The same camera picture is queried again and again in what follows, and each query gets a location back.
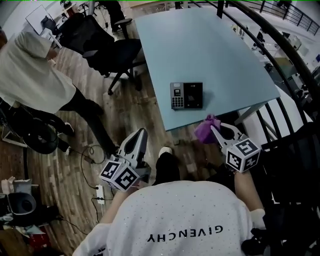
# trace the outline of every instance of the purple cloth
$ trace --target purple cloth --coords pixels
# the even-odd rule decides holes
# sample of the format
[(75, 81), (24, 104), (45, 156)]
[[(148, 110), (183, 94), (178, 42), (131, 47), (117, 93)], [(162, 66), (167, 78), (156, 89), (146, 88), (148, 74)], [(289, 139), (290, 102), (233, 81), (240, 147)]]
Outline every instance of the purple cloth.
[(211, 126), (214, 126), (220, 132), (220, 123), (221, 121), (213, 114), (209, 114), (194, 130), (194, 134), (204, 144), (218, 143), (216, 136), (211, 131)]

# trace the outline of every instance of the black office chair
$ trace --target black office chair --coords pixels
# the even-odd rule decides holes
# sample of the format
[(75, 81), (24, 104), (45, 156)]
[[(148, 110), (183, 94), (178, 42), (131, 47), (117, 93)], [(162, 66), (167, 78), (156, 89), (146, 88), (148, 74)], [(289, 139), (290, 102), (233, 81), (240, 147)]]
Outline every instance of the black office chair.
[(137, 91), (141, 90), (141, 82), (134, 78), (132, 72), (134, 67), (146, 63), (145, 61), (134, 63), (142, 48), (139, 39), (128, 38), (115, 41), (92, 15), (84, 17), (81, 13), (70, 17), (60, 27), (60, 31), (61, 45), (81, 54), (88, 61), (89, 67), (106, 77), (109, 77), (110, 73), (116, 73), (108, 89), (109, 95), (113, 94), (112, 88), (122, 74), (129, 77)]

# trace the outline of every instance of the electrical outlet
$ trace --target electrical outlet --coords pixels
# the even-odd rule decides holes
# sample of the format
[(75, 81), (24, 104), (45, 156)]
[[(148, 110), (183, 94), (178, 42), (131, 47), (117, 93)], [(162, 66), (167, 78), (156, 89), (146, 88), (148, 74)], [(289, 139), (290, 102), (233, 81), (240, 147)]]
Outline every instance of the electrical outlet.
[[(96, 190), (96, 197), (97, 198), (105, 198), (104, 187), (102, 185), (97, 185), (95, 187), (98, 188)], [(97, 201), (98, 201), (98, 204), (100, 204), (100, 205), (104, 205), (105, 204), (105, 200), (97, 200)]]

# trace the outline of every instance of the light blue table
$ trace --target light blue table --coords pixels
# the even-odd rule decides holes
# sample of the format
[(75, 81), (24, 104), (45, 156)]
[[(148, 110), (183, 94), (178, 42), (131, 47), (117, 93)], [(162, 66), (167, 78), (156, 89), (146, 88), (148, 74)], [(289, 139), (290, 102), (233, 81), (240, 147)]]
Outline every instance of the light blue table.
[[(135, 20), (166, 131), (280, 96), (263, 64), (211, 8), (189, 8)], [(203, 82), (203, 109), (171, 109), (170, 83)]]

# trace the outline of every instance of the chair armrest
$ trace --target chair armrest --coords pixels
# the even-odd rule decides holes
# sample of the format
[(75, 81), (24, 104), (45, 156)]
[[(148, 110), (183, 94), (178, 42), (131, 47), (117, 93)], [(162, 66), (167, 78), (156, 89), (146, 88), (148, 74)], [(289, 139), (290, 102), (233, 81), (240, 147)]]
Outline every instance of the chair armrest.
[(89, 51), (86, 51), (82, 57), (84, 59), (87, 59), (87, 58), (90, 58), (90, 57), (93, 57), (96, 53), (98, 52), (98, 50), (89, 50)]
[(114, 23), (115, 25), (128, 25), (130, 22), (132, 22), (132, 18), (126, 18), (126, 19), (122, 19), (117, 21), (116, 23)]

